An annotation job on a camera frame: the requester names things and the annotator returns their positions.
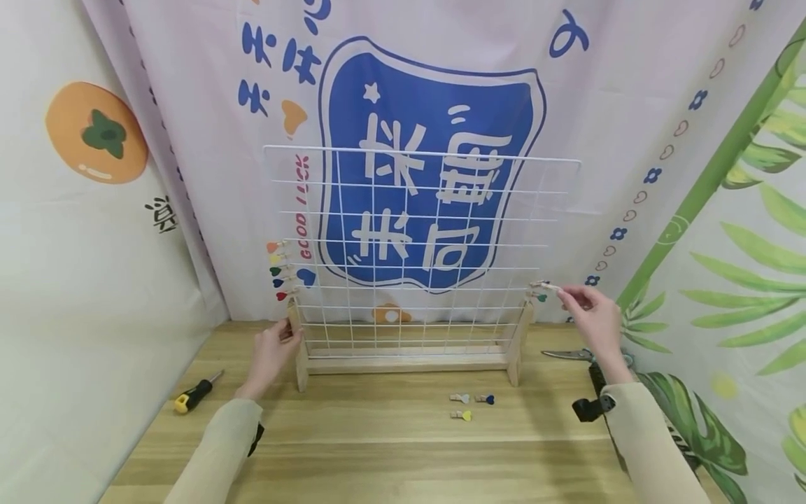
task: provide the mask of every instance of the beige sleeve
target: beige sleeve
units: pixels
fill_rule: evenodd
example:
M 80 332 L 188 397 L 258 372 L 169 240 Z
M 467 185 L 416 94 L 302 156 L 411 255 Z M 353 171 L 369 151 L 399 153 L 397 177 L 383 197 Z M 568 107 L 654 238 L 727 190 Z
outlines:
M 233 399 L 215 413 L 166 504 L 223 504 L 255 441 L 263 408 Z
M 607 413 L 610 435 L 624 457 L 642 504 L 708 504 L 700 482 L 675 445 L 663 412 L 638 382 L 602 389 L 616 402 Z

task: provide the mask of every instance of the wooden upright post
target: wooden upright post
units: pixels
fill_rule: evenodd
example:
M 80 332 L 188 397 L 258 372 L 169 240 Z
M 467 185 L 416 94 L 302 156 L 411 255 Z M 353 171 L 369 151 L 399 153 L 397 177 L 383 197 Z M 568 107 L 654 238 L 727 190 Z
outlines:
M 521 313 L 517 317 L 517 323 L 509 326 L 504 332 L 508 336 L 505 337 L 505 340 L 509 340 L 509 348 L 506 352 L 506 373 L 509 376 L 509 383 L 513 387 L 517 387 L 521 383 L 521 354 L 526 344 L 526 330 L 532 323 L 532 317 L 534 317 L 534 305 L 529 299 L 526 299 L 521 307 Z
M 288 316 L 291 322 L 291 331 L 296 332 L 302 328 L 305 319 L 297 309 L 297 303 L 293 299 L 289 300 Z M 300 349 L 297 352 L 295 363 L 297 367 L 297 390 L 305 392 L 308 387 L 308 347 L 305 345 L 305 333 L 302 334 L 302 341 L 300 342 Z

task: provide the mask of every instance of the wire mesh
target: wire mesh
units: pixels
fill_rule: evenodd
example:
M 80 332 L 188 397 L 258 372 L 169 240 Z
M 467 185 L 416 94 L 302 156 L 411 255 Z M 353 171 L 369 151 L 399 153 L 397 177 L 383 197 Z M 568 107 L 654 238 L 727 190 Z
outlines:
M 311 359 L 506 353 L 580 170 L 494 152 L 264 151 L 284 268 L 316 278 L 290 292 Z

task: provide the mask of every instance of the right hand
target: right hand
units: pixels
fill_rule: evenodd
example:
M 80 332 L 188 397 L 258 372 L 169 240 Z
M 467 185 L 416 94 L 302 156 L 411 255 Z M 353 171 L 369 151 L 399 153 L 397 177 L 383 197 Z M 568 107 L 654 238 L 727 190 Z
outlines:
M 622 360 L 621 310 L 612 299 L 586 285 L 565 285 L 557 297 L 598 361 Z

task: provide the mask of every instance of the wooden table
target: wooden table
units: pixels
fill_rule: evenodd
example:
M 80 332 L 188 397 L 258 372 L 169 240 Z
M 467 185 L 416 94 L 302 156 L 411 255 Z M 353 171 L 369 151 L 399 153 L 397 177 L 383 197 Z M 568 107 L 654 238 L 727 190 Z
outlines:
M 225 374 L 186 416 L 164 404 L 103 504 L 162 502 L 210 418 L 245 379 L 252 336 L 263 327 L 225 323 L 215 331 L 172 397 L 221 368 Z M 571 325 L 532 326 L 516 389 L 504 371 L 402 373 L 313 376 L 299 394 L 287 369 L 261 402 L 266 432 L 228 502 L 635 502 L 605 423 L 580 423 L 571 409 L 593 397 L 588 365 L 540 353 L 581 346 Z M 466 423 L 449 418 L 463 409 L 448 401 L 453 393 L 494 394 L 496 403 L 472 403 Z

